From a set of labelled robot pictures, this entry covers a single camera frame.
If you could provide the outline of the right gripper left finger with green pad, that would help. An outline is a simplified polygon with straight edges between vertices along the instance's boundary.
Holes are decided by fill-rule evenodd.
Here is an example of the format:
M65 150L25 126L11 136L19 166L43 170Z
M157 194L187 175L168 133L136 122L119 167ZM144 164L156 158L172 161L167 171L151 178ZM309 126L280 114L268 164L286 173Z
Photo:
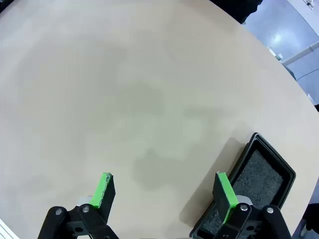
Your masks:
M88 203L68 211L62 206L50 208L39 232L39 239L116 239L107 225L115 197L113 175L103 173L93 197Z

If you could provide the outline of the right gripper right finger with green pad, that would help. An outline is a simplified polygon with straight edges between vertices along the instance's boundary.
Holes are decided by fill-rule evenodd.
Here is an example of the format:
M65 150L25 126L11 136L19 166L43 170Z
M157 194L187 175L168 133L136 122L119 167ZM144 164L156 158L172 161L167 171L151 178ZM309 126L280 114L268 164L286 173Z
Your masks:
M213 197L222 221L215 239L290 239L280 209L266 205L257 209L239 202L226 173L215 174Z

